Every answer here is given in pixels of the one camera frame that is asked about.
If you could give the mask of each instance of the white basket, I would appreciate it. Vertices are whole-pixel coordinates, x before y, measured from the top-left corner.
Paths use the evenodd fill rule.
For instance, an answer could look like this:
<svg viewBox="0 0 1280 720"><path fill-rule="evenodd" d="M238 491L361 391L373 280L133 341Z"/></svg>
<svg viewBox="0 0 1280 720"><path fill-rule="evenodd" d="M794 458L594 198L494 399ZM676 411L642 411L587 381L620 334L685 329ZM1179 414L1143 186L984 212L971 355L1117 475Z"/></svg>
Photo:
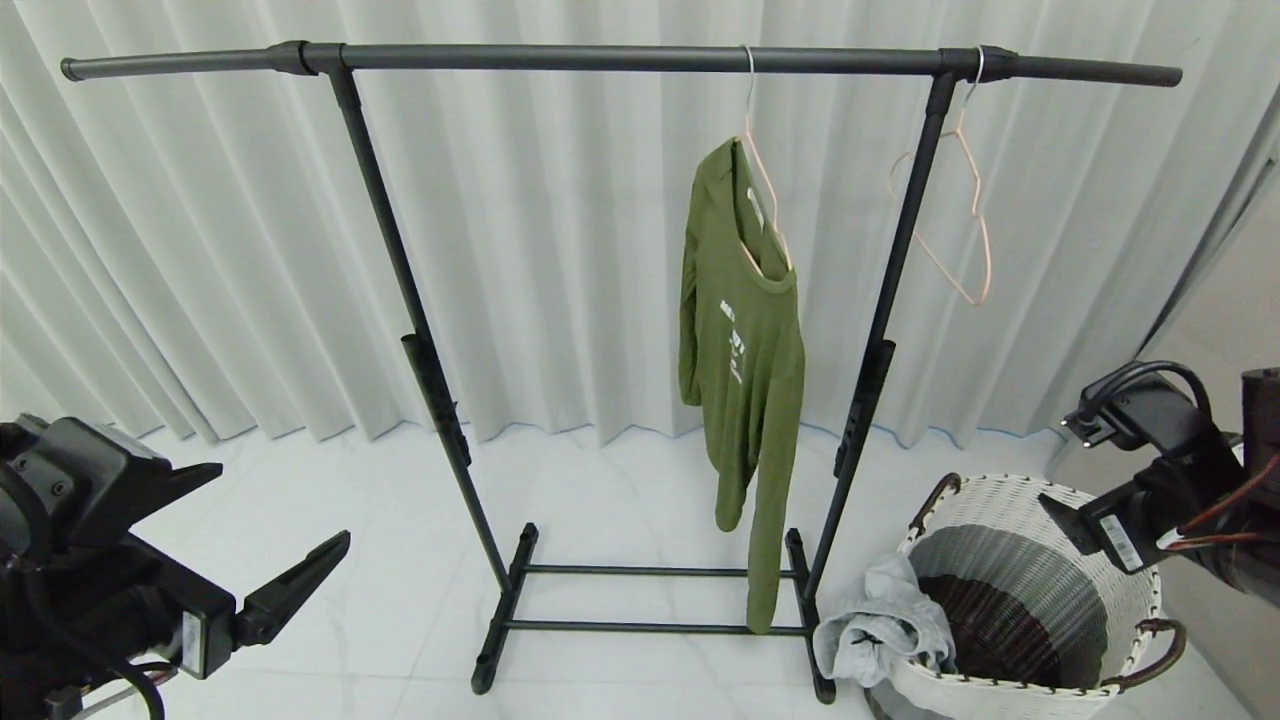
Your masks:
<svg viewBox="0 0 1280 720"><path fill-rule="evenodd" d="M1083 675L1076 674L1091 678L1085 687L1044 687L933 673L904 659L890 670L891 688L882 683L868 692L878 717L1092 717L1117 694L1151 680L1181 656L1185 632L1176 621L1160 618L1156 570L1128 575L1115 569L1105 553L1080 555L1041 507L1041 493L1071 507L1092 500L1089 495L1037 478L947 475L911 523L899 551L911 556L922 543L929 548L911 557L922 579L954 575L991 583L1018 596L1048 634L1057 629L1055 647L1060 638L1070 643L1075 642L1070 638L1094 633L1093 639L1106 650ZM1011 584L1020 589L1010 591ZM1088 607L1087 600L1094 602L1098 612L1082 619L1087 611L1080 609ZM1082 630L1079 623L1092 624ZM1151 638L1161 630L1175 632L1170 652L1151 667L1134 673ZM1092 646L1094 653L1101 647L1098 642Z"/></svg>

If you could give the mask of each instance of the horizontal rod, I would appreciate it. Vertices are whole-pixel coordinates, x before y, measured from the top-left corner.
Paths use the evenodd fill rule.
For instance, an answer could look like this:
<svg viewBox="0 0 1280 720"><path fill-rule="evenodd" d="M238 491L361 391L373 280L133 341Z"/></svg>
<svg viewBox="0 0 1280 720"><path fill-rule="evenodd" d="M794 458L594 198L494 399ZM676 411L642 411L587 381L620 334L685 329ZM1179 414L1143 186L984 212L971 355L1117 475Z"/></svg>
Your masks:
<svg viewBox="0 0 1280 720"><path fill-rule="evenodd" d="M655 568L640 565L545 565L525 566L526 573L549 573L557 575L654 575L672 578L745 578L741 568ZM791 570L780 571L782 578L794 578Z"/></svg>
<svg viewBox="0 0 1280 720"><path fill-rule="evenodd" d="M142 74L276 69L315 74L321 54L332 59L332 44L284 42L262 50L173 53L78 60L67 58L69 79ZM987 53L984 81L1009 77L1079 79L1123 85L1172 87L1178 68L1024 58L998 47ZM678 47L630 45L342 45L346 69L488 69L488 70L612 70L673 73L745 73L754 61L758 73L938 76L973 79L978 69L974 47L943 50L874 50L856 47Z"/></svg>
<svg viewBox="0 0 1280 720"><path fill-rule="evenodd" d="M680 623L589 623L584 620L507 620L511 630L586 633L671 633L677 635L750 635L746 625L685 625ZM804 637L804 628L774 626L771 635Z"/></svg>

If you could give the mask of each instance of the curtain fold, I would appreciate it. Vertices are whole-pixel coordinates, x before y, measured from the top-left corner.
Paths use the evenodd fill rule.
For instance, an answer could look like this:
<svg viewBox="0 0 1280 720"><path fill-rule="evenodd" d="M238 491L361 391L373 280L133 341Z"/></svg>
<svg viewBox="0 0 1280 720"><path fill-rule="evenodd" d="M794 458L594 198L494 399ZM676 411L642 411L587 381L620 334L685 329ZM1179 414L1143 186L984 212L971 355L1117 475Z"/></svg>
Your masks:
<svg viewBox="0 0 1280 720"><path fill-rule="evenodd" d="M1033 432L1134 356L1280 87L1280 6L1068 0L0 5L0 411L132 433L316 438L426 423L408 329L326 82L268 72L67 82L63 56L280 40L938 47L1179 65L1175 90L983 85L991 299L913 249L877 423ZM742 131L745 76L362 72L357 82L445 373L475 434L696 425L675 380L694 168ZM968 91L961 86L956 102ZM840 432L927 78L762 76L755 138L800 277L804 420ZM945 143L920 232L982 282Z"/></svg>

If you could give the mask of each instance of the rack foot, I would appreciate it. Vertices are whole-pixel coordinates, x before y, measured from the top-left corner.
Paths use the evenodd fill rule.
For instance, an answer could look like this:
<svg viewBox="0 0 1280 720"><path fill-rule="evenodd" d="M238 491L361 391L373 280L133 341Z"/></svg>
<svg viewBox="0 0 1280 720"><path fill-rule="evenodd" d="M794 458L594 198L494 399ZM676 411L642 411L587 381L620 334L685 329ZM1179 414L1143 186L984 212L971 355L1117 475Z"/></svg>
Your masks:
<svg viewBox="0 0 1280 720"><path fill-rule="evenodd" d="M511 630L511 621L516 616L516 603L520 602L520 591L525 587L525 569L534 555L534 546L538 544L538 525L525 523L525 530L520 533L520 544L516 546L516 556L511 560L511 592L503 593L498 598L498 607L489 620L489 634L484 638L480 655L476 656L476 669L471 674L471 692L484 694L493 687L493 680L498 675L498 661L502 660L502 648L507 644L507 633Z"/></svg>
<svg viewBox="0 0 1280 720"><path fill-rule="evenodd" d="M796 602L800 603L800 624L805 629L804 644L809 651L809 673L813 675L813 694L818 696L818 702L831 705L836 702L836 683L822 676L822 673L818 670L818 660L813 653L813 632L818 626L818 602L815 598L805 600L804 588L809 584L809 561L804 556L804 542L800 539L800 530L795 528L787 530L787 553L791 556Z"/></svg>

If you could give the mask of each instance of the clothing rack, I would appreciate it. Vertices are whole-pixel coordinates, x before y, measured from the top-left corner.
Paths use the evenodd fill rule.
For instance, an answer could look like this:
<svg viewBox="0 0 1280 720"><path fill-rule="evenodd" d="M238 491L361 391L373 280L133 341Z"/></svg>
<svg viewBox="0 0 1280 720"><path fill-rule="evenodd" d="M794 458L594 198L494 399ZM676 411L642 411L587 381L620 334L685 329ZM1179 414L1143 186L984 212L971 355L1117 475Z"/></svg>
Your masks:
<svg viewBox="0 0 1280 720"><path fill-rule="evenodd" d="M749 634L745 625L703 625L677 623L588 623L566 620L526 620L516 618L520 592L530 574L558 575L649 575L681 578L745 578L737 568L649 568L627 565L550 565L534 562L538 527L527 523L516 544L509 565L502 560L498 543L485 518L467 468L471 454L449 393L440 356L435 350L426 311L419 296L408 255L387 195L378 158L361 111L355 70L375 69L488 69L488 70L630 70L677 73L824 73L824 74L892 74L932 78L924 109L915 160L902 199L902 210L893 233L884 279L881 284L876 313L863 354L858 384L849 407L840 450L836 452L836 488L827 521L813 556L806 560L800 532L791 528L786 548L791 569L782 571L795 587L800 607L800 625L774 626L769 634L804 638L809 650L814 692L818 700L831 703L836 685L824 679L813 653L813 630L818 625L817 596L840 519L852 487L854 471L867 443L867 434L876 415L876 406L888 375L895 345L884 337L893 297L897 293L906 252L911 243L942 123L951 106L957 82L995 82L1007 78L1051 78L1117 85L1172 87L1181 81L1181 70L1155 65L1070 60L1060 58L1021 56L1002 47L982 46L941 50L858 50L753 47L750 59L742 47L640 47L589 45L344 45L338 42L288 41L260 50L225 50L212 53L175 53L136 55L92 60L64 59L63 74L72 81L146 74L206 73L219 70L276 70L301 76L325 74L333 86L342 110L351 143L360 163L369 200L381 229L383 241L408 309L413 332L401 338L410 365L417 378L422 397L431 413L440 442L448 455L462 500L475 524L485 557L493 569L502 594L494 610L489 632L476 657L471 688L477 694L493 687L503 646L511 630L585 630L620 633L681 633L708 635Z"/></svg>

